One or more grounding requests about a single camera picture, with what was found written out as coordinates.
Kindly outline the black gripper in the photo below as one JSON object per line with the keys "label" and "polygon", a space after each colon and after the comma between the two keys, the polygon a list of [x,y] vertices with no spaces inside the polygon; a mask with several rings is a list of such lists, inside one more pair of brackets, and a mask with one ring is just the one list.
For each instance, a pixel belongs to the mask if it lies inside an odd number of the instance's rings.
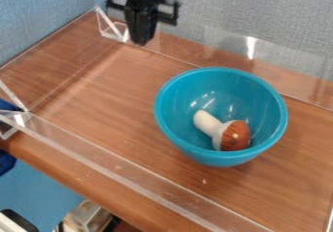
{"label": "black gripper", "polygon": [[179,12],[177,0],[106,0],[106,7],[123,12],[131,40],[142,46],[154,36],[158,21],[177,24]]}

